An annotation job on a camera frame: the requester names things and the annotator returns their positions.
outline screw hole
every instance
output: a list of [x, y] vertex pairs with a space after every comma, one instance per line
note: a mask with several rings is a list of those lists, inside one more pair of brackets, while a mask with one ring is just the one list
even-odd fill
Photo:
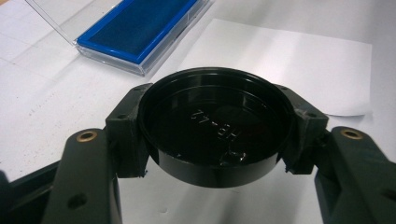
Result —
[[317, 115], [316, 114], [314, 114], [314, 113], [306, 113], [306, 115], [307, 116], [309, 116], [309, 117], [311, 117], [311, 118], [316, 118], [317, 117]]
[[128, 115], [126, 114], [120, 114], [117, 116], [117, 119], [126, 119], [128, 117]]
[[85, 132], [85, 133], [81, 133], [77, 136], [77, 141], [78, 142], [89, 142], [91, 140], [93, 140], [98, 134], [96, 132]]
[[67, 203], [67, 207], [71, 210], [76, 210], [84, 206], [87, 203], [87, 201], [88, 201], [87, 195], [80, 193], [69, 199], [69, 202]]
[[393, 200], [394, 202], [396, 202], [396, 191], [393, 189], [383, 189], [381, 192], [382, 196]]
[[358, 132], [350, 130], [350, 129], [342, 130], [341, 134], [347, 138], [354, 139], [354, 140], [361, 140], [363, 138], [363, 135], [361, 135], [361, 133], [358, 133]]

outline white table surface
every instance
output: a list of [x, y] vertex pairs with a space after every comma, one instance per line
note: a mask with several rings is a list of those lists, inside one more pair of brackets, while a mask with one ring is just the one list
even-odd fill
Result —
[[[213, 18], [371, 44], [373, 112], [330, 117], [329, 129], [362, 130], [396, 161], [395, 11], [392, 0], [218, 0], [157, 75], [177, 70]], [[0, 51], [0, 169], [10, 180], [59, 160], [69, 135], [103, 128], [123, 95], [150, 79], [79, 55], [22, 0], [0, 6]], [[120, 179], [123, 222], [321, 223], [314, 174], [285, 174], [284, 168], [280, 162], [243, 187], [204, 189], [149, 160], [145, 178]]]

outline brass insert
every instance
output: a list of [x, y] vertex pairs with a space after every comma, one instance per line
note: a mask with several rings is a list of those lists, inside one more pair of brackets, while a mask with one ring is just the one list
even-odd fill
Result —
[[85, 133], [81, 133], [77, 136], [78, 142], [90, 142], [98, 135], [97, 132], [87, 131]]
[[354, 139], [354, 140], [361, 140], [363, 135], [357, 131], [351, 129], [343, 129], [341, 134], [347, 138]]

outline black plastic lid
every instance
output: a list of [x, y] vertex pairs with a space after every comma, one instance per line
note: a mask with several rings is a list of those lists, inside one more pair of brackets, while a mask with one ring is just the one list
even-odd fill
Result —
[[196, 68], [152, 85], [138, 122], [151, 157], [202, 187], [244, 185], [270, 172], [289, 142], [294, 115], [273, 84], [228, 68]]

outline blue object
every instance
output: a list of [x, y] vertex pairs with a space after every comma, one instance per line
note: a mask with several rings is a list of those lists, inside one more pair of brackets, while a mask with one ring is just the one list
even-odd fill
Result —
[[87, 49], [142, 63], [196, 1], [122, 1], [77, 42]]

